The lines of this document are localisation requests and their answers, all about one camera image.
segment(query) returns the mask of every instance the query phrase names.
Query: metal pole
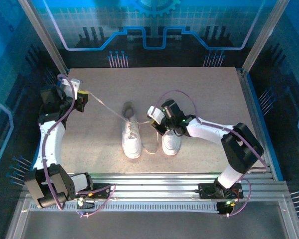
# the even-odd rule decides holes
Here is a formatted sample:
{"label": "metal pole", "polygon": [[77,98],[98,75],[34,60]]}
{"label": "metal pole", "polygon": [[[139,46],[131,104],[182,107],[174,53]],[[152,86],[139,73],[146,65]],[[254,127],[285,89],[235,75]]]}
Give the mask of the metal pole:
{"label": "metal pole", "polygon": [[118,67],[118,63],[116,61],[116,56],[113,56],[113,58],[114,58],[114,61],[115,61],[115,67],[117,68]]}
{"label": "metal pole", "polygon": [[17,159],[16,157],[13,157],[13,160],[15,160],[15,161],[17,161],[17,162],[19,162],[19,163],[22,163],[23,165],[25,165],[25,166],[27,166],[27,167],[29,167],[29,168],[31,167],[31,165],[28,165],[28,164],[26,164],[26,163],[20,161],[20,160]]}
{"label": "metal pole", "polygon": [[262,108],[262,112],[265,112],[270,106],[272,106],[273,105],[273,101],[272,102],[270,102],[270,103],[268,103],[267,105],[265,105],[263,108]]}
{"label": "metal pole", "polygon": [[25,167],[23,167],[21,164],[19,164],[19,163],[17,163],[16,164],[16,166],[17,167],[19,167],[19,168],[22,168],[22,169],[24,169],[24,170],[27,170],[27,171],[29,171],[29,169],[28,168],[25,168]]}
{"label": "metal pole", "polygon": [[29,160],[26,160],[25,158],[23,158],[22,155],[20,156],[20,159],[23,159],[25,162],[28,162],[29,164],[32,164]]}
{"label": "metal pole", "polygon": [[20,185],[20,186],[24,186],[24,185],[21,184],[21,183],[14,182],[13,179],[10,180],[10,183],[11,183],[11,184],[14,183],[14,184],[17,184],[17,185]]}
{"label": "metal pole", "polygon": [[216,54],[217,54],[217,50],[215,51],[215,55],[214,55],[214,57],[213,57],[213,62],[211,63],[211,66],[213,66],[213,64],[214,64],[214,61],[215,61],[215,59],[216,59]]}
{"label": "metal pole", "polygon": [[264,97],[260,102],[260,107],[262,107],[267,101],[269,101],[272,96],[274,96],[274,95],[271,94],[270,96]]}
{"label": "metal pole", "polygon": [[210,60],[209,60],[209,64],[208,64],[208,67],[210,67],[210,63],[211,63],[211,60],[214,58],[214,56],[210,56]]}
{"label": "metal pole", "polygon": [[266,44],[268,38],[272,34],[277,22],[279,21],[281,15],[283,14],[289,0],[278,0],[276,5],[274,6],[273,10],[271,11],[263,29],[259,33],[255,44],[253,45],[252,49],[250,50],[249,55],[246,58],[246,61],[242,67],[243,75],[246,75],[250,69],[252,68],[253,64],[255,63],[259,53],[263,49],[264,45]]}
{"label": "metal pole", "polygon": [[218,60],[219,60],[219,56],[216,56],[216,61],[215,61],[215,63],[214,63],[214,67],[217,66],[217,62],[218,62]]}
{"label": "metal pole", "polygon": [[259,97],[258,99],[258,102],[262,102],[265,98],[266,98],[266,95],[269,93],[270,91],[268,90],[265,94],[263,94],[262,96]]}
{"label": "metal pole", "polygon": [[41,41],[43,42],[46,50],[50,54],[52,60],[54,61],[56,67],[60,71],[61,74],[67,75],[67,67],[56,48],[50,34],[46,30],[42,20],[40,19],[39,14],[37,13],[37,10],[35,9],[34,5],[30,0],[18,0],[20,5],[22,6],[25,14],[29,18],[30,22],[32,23],[32,26],[34,27],[36,33],[40,37]]}
{"label": "metal pole", "polygon": [[264,94],[267,94],[268,88],[265,89],[265,91],[259,96],[258,101],[264,96]]}
{"label": "metal pole", "polygon": [[264,103],[263,105],[260,105],[261,111],[264,111],[264,109],[267,108],[271,103],[272,103],[272,101],[269,100],[268,102]]}
{"label": "metal pole", "polygon": [[207,55],[204,57],[204,63],[203,63],[203,66],[205,66],[205,62],[206,62],[206,59],[207,59]]}
{"label": "metal pole", "polygon": [[210,54],[211,54],[211,50],[209,50],[209,54],[208,54],[207,61],[206,61],[206,66],[207,66],[207,64],[208,64]]}
{"label": "metal pole", "polygon": [[125,65],[124,51],[121,51],[121,54],[122,54],[122,58],[123,58],[124,67],[126,67],[126,65]]}
{"label": "metal pole", "polygon": [[13,175],[15,175],[15,176],[19,176],[19,177],[22,177],[22,178],[24,178],[24,176],[23,176],[23,175],[21,175],[21,174],[17,173],[16,171],[14,171],[14,172],[13,172]]}
{"label": "metal pole", "polygon": [[128,67],[129,67],[128,56],[125,56],[125,60],[126,60],[126,66],[127,66],[127,68],[128,68]]}
{"label": "metal pole", "polygon": [[20,170],[20,169],[18,169],[18,168],[15,168],[13,165],[10,165],[10,168],[11,168],[11,169],[14,169],[14,170],[17,170],[17,171],[19,171],[19,172],[21,172],[21,173],[25,173],[25,172],[23,172],[22,170]]}
{"label": "metal pole", "polygon": [[116,58],[117,58],[117,60],[118,60],[118,65],[119,65],[119,67],[121,67],[121,66],[120,66],[119,51],[115,51],[115,53],[116,53]]}
{"label": "metal pole", "polygon": [[121,67],[124,67],[123,66],[123,61],[122,61],[122,56],[119,56],[119,58],[120,58],[120,61],[121,61]]}
{"label": "metal pole", "polygon": [[224,52],[225,52],[224,50],[220,51],[220,56],[219,56],[219,59],[218,59],[218,62],[216,64],[216,66],[218,66],[218,64],[220,62],[220,59],[222,58],[222,55],[223,55]]}
{"label": "metal pole", "polygon": [[7,173],[5,176],[6,176],[7,178],[10,177],[10,178],[13,178],[13,179],[16,179],[16,180],[20,180],[21,182],[23,182],[22,179],[19,179],[19,178],[17,178],[17,177],[13,177],[13,176],[11,176],[9,173]]}
{"label": "metal pole", "polygon": [[108,56],[108,59],[109,59],[110,67],[112,68],[111,57]]}
{"label": "metal pole", "polygon": [[271,105],[271,107],[264,113],[264,116],[273,108],[274,106]]}
{"label": "metal pole", "polygon": [[220,61],[220,64],[219,64],[219,67],[221,67],[221,64],[223,64],[223,60],[224,60],[225,56],[222,56],[221,57],[221,61]]}

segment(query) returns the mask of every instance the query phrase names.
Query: shoelace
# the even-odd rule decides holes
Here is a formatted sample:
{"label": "shoelace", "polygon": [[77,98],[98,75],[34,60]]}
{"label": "shoelace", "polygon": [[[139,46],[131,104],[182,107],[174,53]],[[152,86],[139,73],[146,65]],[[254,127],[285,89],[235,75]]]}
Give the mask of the shoelace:
{"label": "shoelace", "polygon": [[131,120],[131,121],[128,121],[128,123],[127,123],[127,128],[129,129],[129,137],[128,137],[128,139],[134,139],[134,138],[137,138],[137,134],[135,133],[135,131],[136,131],[136,124],[137,124],[137,122],[136,121],[134,121],[134,120]]}
{"label": "shoelace", "polygon": [[[115,114],[117,117],[120,117],[122,120],[124,120],[125,122],[127,122],[127,123],[130,123],[131,121],[128,121],[128,120],[126,120],[123,116],[121,116],[121,115],[119,115],[118,113],[116,113],[114,110],[112,110],[110,107],[108,107],[108,106],[106,106],[104,103],[103,103],[103,101],[101,101],[99,98],[97,98],[95,95],[93,95],[91,92],[89,92],[89,91],[86,91],[87,93],[89,93],[93,98],[95,98],[100,104],[102,104],[105,108],[107,108],[109,111],[111,111],[113,114]],[[136,124],[138,124],[139,125],[139,128],[138,128],[138,130],[140,130],[140,128],[141,128],[141,124],[145,124],[145,123],[151,123],[151,121],[145,121],[145,122],[137,122],[137,121],[134,121],[135,123],[133,124],[133,126],[134,125],[136,125]],[[130,137],[137,137],[136,136],[136,134],[133,132],[133,130],[132,130],[132,127],[131,127],[131,124],[129,124],[129,129],[130,129],[130,131],[131,131],[131,134],[129,135],[129,138]],[[156,141],[157,141],[157,146],[156,146],[156,150],[155,150],[155,152],[149,152],[147,149],[146,149],[146,147],[144,146],[144,144],[142,143],[142,147],[144,148],[144,150],[147,152],[147,153],[149,153],[149,154],[152,154],[152,155],[154,155],[154,154],[156,154],[156,152],[158,151],[158,144],[159,144],[159,135],[158,135],[158,132],[156,132]]]}

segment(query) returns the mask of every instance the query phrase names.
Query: enclosure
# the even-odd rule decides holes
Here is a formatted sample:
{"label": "enclosure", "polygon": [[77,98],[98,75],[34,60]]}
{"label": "enclosure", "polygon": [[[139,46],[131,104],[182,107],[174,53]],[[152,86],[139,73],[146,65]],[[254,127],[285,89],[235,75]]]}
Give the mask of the enclosure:
{"label": "enclosure", "polygon": [[[246,175],[251,199],[239,216],[197,214],[193,207],[215,203],[194,190],[227,167],[224,149],[183,136],[179,153],[167,156],[148,123],[140,135],[155,154],[143,149],[140,158],[129,159],[122,150],[122,119],[90,94],[84,112],[74,111],[67,120],[62,166],[70,174],[88,172],[95,182],[117,184],[104,209],[110,213],[86,222],[76,214],[76,202],[66,212],[39,210],[23,186],[29,168],[16,159],[33,167],[40,90],[57,84],[60,73],[82,80],[82,90],[118,114],[132,101],[139,122],[148,120],[148,109],[164,93],[183,91],[204,120],[245,123],[263,146],[269,170]],[[160,105],[169,98],[186,115],[196,114],[180,92],[164,96]],[[242,187],[248,194],[248,184]],[[299,199],[293,198],[298,191],[299,1],[0,1],[0,238],[94,238],[98,230],[103,238],[194,238],[204,232],[211,238],[293,239],[299,238]],[[166,222],[170,218],[173,224]],[[181,223],[185,219],[191,223]],[[131,223],[138,229],[128,234]],[[242,223],[247,228],[239,235],[228,233]],[[120,225],[102,231],[109,224]],[[65,230],[67,225],[72,229]],[[152,236],[150,227],[157,228]]]}

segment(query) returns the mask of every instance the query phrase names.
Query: gear logo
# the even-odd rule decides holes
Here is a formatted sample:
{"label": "gear logo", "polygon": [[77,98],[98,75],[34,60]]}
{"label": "gear logo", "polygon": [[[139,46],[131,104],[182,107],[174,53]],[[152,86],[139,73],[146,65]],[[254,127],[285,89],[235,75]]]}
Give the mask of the gear logo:
{"label": "gear logo", "polygon": [[131,0],[134,9],[139,10],[140,14],[153,17],[163,16],[164,13],[169,14],[179,3],[180,0]]}

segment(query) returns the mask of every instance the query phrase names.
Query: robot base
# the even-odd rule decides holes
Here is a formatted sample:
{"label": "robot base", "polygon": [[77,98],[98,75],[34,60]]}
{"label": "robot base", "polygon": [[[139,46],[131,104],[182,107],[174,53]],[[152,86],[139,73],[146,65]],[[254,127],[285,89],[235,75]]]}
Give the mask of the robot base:
{"label": "robot base", "polygon": [[[110,184],[108,183],[93,183],[93,190],[98,190],[98,189],[102,189],[105,188],[107,186],[109,186]],[[91,196],[89,196],[88,194],[85,194],[84,198],[85,199],[107,199],[110,196],[111,193],[111,189],[107,189],[107,190],[103,190],[101,192],[98,193],[93,193]]]}
{"label": "robot base", "polygon": [[198,184],[198,190],[195,192],[199,193],[200,199],[236,199],[237,195],[233,192],[239,192],[239,198],[244,198],[243,190],[240,183],[235,183],[231,189],[230,193],[225,198],[217,198],[215,193],[215,185],[213,183],[200,183]]}

